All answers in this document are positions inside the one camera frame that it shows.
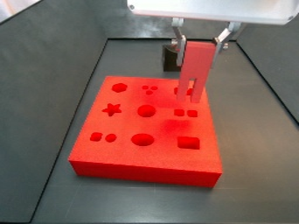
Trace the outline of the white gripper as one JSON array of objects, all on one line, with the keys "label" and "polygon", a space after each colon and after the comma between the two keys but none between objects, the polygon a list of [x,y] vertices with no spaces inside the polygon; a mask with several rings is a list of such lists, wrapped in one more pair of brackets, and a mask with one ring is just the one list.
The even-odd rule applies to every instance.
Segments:
[{"label": "white gripper", "polygon": [[228,22],[220,35],[212,39],[216,47],[212,58],[215,63],[241,23],[284,25],[299,14],[299,0],[127,0],[127,7],[136,15],[172,18],[177,67],[183,65],[187,42],[180,31],[183,18]]}]

